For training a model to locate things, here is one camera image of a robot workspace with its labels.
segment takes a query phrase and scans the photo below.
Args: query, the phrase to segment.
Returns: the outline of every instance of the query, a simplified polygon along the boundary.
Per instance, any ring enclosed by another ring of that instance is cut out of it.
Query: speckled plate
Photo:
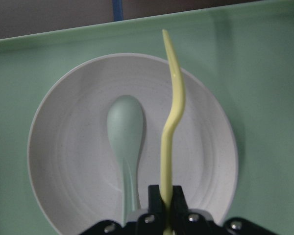
[[[235,191],[238,157],[229,121],[209,90],[182,70],[186,108],[173,139],[173,184],[190,208],[219,223]],[[141,103],[147,131],[138,191],[159,184],[160,139],[172,87],[167,61],[143,54],[103,56],[64,75],[41,102],[30,130],[28,165],[37,201],[60,234],[75,235],[102,219],[121,220],[122,184],[106,119],[113,101],[130,94]]]

